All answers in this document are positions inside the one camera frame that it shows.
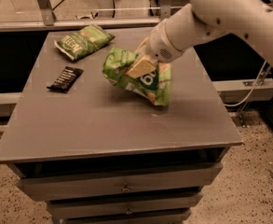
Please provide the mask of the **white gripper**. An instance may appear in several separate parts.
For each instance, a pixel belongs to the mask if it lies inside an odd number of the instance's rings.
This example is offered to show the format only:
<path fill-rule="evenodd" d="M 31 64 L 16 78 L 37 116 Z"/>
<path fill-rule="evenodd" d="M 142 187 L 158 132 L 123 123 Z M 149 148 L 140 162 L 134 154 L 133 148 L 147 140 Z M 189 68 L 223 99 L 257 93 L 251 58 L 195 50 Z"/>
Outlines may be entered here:
<path fill-rule="evenodd" d="M 166 33 L 166 20 L 154 27 L 148 38 L 146 37 L 134 52 L 136 54 L 145 52 L 148 55 L 137 59 L 128 69 L 126 75 L 132 78 L 141 77 L 155 71 L 157 68 L 156 59 L 162 63 L 170 63 L 184 54 L 170 42 Z"/>

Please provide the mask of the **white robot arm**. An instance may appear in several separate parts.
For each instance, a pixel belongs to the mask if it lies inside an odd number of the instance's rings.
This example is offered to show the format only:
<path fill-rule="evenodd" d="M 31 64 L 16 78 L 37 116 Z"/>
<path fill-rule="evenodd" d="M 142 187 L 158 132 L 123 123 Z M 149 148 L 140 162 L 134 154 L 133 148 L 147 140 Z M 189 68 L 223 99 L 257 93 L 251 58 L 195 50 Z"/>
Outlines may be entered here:
<path fill-rule="evenodd" d="M 187 49 L 226 34 L 242 39 L 273 67 L 273 7 L 261 0 L 190 0 L 161 21 L 136 49 L 127 75 L 137 78 Z"/>

